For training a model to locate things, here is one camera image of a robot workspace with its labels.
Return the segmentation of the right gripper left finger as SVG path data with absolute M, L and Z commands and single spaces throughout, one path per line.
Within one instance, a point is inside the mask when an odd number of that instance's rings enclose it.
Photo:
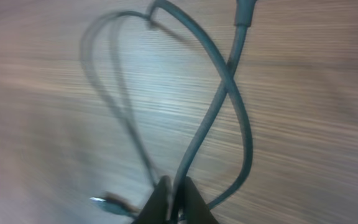
M 171 187 L 169 176 L 162 176 L 147 203 L 132 224 L 166 223 Z

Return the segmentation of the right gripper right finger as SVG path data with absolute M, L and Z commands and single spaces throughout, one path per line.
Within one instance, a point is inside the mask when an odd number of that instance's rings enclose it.
M 219 224 L 190 177 L 181 185 L 180 207 L 187 224 Z

